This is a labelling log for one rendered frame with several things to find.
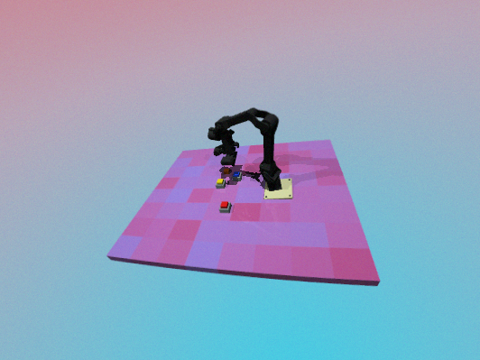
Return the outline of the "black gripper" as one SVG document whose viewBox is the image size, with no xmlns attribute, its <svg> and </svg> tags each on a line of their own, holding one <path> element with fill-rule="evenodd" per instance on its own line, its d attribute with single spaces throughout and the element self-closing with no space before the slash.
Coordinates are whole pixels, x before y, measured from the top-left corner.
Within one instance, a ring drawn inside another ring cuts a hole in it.
<svg viewBox="0 0 480 360">
<path fill-rule="evenodd" d="M 237 152 L 235 151 L 235 146 L 239 148 L 239 143 L 238 142 L 231 142 L 229 144 L 223 144 L 222 143 L 222 148 L 224 148 L 226 154 L 225 157 L 222 158 L 221 160 L 221 165 L 232 165 L 235 166 L 235 160 L 237 156 Z"/>
</svg>

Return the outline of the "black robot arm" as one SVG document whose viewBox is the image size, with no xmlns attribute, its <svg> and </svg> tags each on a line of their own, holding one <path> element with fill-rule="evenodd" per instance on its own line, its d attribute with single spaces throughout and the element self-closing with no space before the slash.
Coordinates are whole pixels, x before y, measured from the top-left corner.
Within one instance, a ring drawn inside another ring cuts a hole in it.
<svg viewBox="0 0 480 360">
<path fill-rule="evenodd" d="M 256 117 L 261 117 L 263 120 L 260 121 Z M 221 140 L 223 144 L 229 144 L 233 142 L 232 134 L 235 132 L 227 129 L 248 120 L 251 121 L 256 128 L 260 129 L 263 136 L 263 161 L 259 165 L 259 171 L 267 182 L 269 191 L 282 189 L 280 179 L 282 170 L 276 166 L 276 162 L 273 159 L 274 135 L 279 123 L 279 117 L 276 114 L 251 107 L 236 115 L 225 115 L 215 122 L 215 128 L 208 128 L 208 139 L 215 141 Z"/>
</svg>

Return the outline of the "red button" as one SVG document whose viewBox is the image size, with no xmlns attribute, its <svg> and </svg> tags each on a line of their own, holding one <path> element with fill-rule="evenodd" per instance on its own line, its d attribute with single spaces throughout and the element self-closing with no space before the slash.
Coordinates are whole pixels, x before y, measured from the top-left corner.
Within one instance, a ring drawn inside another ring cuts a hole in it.
<svg viewBox="0 0 480 360">
<path fill-rule="evenodd" d="M 220 205 L 220 208 L 219 208 L 219 212 L 220 213 L 230 213 L 231 207 L 232 207 L 231 202 L 222 201 L 221 205 Z"/>
</svg>

